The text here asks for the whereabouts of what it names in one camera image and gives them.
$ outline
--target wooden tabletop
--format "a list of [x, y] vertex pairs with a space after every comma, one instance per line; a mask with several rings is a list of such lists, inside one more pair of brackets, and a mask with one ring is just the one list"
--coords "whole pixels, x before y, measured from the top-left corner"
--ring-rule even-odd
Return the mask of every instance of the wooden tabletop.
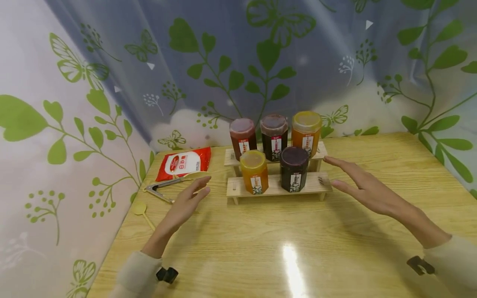
[[[477, 244], [477, 201], [407, 133], [324, 140], [328, 154], [354, 161], [402, 197], [423, 209], [444, 230]], [[165, 267], [179, 275], [161, 282], [156, 297], [447, 297], [434, 276], [418, 276], [406, 260], [422, 256], [419, 243], [396, 221], [373, 214], [353, 198], [333, 191], [316, 195], [226, 199], [225, 147], [212, 148], [210, 195], [173, 236]], [[154, 181], [159, 153], [145, 184]], [[270, 167], [273, 173], [276, 165]], [[331, 179], [350, 179], [323, 164]], [[190, 182], [161, 188], [174, 196]], [[169, 205], [140, 192], [154, 224]], [[127, 214], [88, 297], [107, 297], [116, 274], [152, 231], [145, 219]]]

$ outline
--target orange jar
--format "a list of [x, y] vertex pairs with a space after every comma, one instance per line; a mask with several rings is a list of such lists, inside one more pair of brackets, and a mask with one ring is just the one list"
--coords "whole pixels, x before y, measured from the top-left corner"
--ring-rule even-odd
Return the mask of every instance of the orange jar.
[[322, 120], [318, 113], [313, 111], [298, 112], [291, 121], [292, 146], [301, 147], [308, 152], [308, 157], [313, 157], [318, 149]]
[[253, 194], [260, 195], [268, 189], [268, 169], [265, 154], [258, 150], [246, 151], [240, 157], [245, 189]]

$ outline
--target glass jar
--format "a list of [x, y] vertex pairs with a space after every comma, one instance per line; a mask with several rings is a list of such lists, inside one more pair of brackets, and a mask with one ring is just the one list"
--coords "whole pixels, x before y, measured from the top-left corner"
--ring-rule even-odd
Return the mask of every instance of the glass jar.
[[308, 152], [301, 147], [287, 147], [281, 152], [280, 184], [288, 192], [296, 193], [306, 183]]
[[253, 194], [260, 195], [268, 189], [268, 169], [265, 154], [258, 150], [244, 152], [240, 157], [245, 189]]
[[257, 149], [257, 136], [252, 120], [248, 118], [235, 119], [230, 124], [229, 130], [237, 160], [240, 160], [240, 156], [244, 152]]
[[260, 120], [263, 152], [270, 161], [280, 160], [280, 154], [288, 144], [288, 123], [281, 115], [268, 115]]
[[318, 149], [322, 126], [321, 116], [313, 111], [298, 112], [291, 122], [292, 146], [301, 147], [313, 157]]

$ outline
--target sleeve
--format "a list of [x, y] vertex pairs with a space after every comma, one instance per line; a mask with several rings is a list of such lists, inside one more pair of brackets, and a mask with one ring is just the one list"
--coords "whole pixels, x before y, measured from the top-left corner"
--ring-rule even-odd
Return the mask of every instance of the sleeve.
[[119, 271], [110, 298], [150, 298], [157, 285], [162, 259], [135, 251]]
[[437, 278], [456, 297], [477, 297], [477, 247], [452, 236], [441, 246], [424, 250], [424, 259], [436, 269]]

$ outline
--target hand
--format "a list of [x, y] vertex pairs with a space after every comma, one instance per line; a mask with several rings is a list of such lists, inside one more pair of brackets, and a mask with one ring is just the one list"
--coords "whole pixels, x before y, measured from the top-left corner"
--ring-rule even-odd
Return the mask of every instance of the hand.
[[403, 213], [415, 208], [357, 164], [330, 156], [325, 156], [324, 160], [328, 164], [341, 168], [358, 188], [340, 180], [333, 180], [331, 185], [349, 194], [369, 210], [398, 219]]
[[207, 176], [194, 180], [177, 195], [176, 201], [159, 224], [162, 230], [174, 233], [192, 216], [200, 201], [210, 193], [210, 188], [206, 187], [210, 178]]

